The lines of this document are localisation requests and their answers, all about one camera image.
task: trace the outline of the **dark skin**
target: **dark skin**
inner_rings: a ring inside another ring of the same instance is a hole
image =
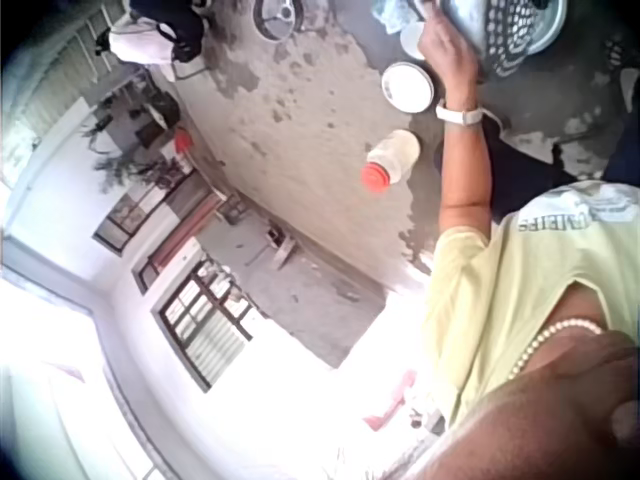
[[[443,438],[422,478],[640,478],[638,355],[609,332],[503,385]]]

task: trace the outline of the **orange bottle cap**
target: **orange bottle cap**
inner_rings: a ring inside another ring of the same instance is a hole
[[[382,165],[367,163],[362,169],[362,183],[372,192],[384,192],[391,185],[389,172]]]

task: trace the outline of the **black pants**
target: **black pants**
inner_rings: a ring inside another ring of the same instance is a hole
[[[629,115],[625,131],[603,173],[603,181],[640,188],[639,120],[639,109],[635,108]],[[500,140],[498,125],[490,118],[484,118],[482,128],[491,159],[491,214],[494,221],[499,223],[510,213],[521,210],[531,200],[553,188],[577,181],[573,175],[557,166],[530,157],[504,143]],[[434,158],[440,174],[442,152],[443,145],[440,145]]]
[[[131,0],[130,7],[143,17],[168,25],[178,42],[200,51],[204,24],[191,8],[190,0]]]

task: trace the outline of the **white lid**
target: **white lid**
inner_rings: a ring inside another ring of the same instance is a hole
[[[433,101],[433,82],[420,67],[394,63],[382,74],[382,91],[387,100],[405,113],[420,113]]]

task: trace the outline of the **bag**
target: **bag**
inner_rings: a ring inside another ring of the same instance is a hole
[[[202,42],[197,42],[197,44],[193,42],[181,42],[173,35],[162,30],[160,25],[156,26],[156,30],[158,30],[160,35],[173,43],[171,56],[174,61],[188,63],[202,53]]]

